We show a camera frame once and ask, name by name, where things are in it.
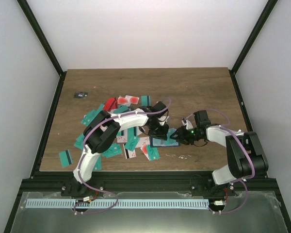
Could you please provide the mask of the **blue card holder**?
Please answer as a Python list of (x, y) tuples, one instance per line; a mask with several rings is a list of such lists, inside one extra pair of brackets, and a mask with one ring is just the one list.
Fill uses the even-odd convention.
[(150, 138), (150, 146), (154, 148), (158, 147), (178, 147), (180, 143), (174, 139), (171, 139), (170, 136), (176, 131), (176, 128), (170, 128), (167, 133), (167, 140)]

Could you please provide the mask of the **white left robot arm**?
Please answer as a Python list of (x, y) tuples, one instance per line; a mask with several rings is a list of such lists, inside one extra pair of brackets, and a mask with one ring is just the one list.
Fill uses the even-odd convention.
[(92, 177), (98, 157), (109, 149), (120, 131), (146, 126), (150, 137), (166, 140), (169, 130), (166, 123), (168, 107), (159, 101), (154, 106), (141, 106), (124, 113), (99, 112), (83, 132), (83, 151), (73, 171), (75, 181), (72, 190), (78, 196), (89, 192), (87, 181)]

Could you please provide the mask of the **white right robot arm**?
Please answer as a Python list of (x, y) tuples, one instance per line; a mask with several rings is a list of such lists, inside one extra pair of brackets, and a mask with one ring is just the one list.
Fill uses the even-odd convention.
[(182, 120), (170, 138), (183, 145), (194, 145), (199, 140), (213, 142), (226, 148), (227, 165), (212, 172), (206, 182), (206, 191), (213, 196), (223, 190), (223, 185), (252, 179), (266, 173), (269, 164), (256, 132), (233, 131), (220, 124), (212, 124), (207, 110), (193, 113), (196, 127), (188, 118)]

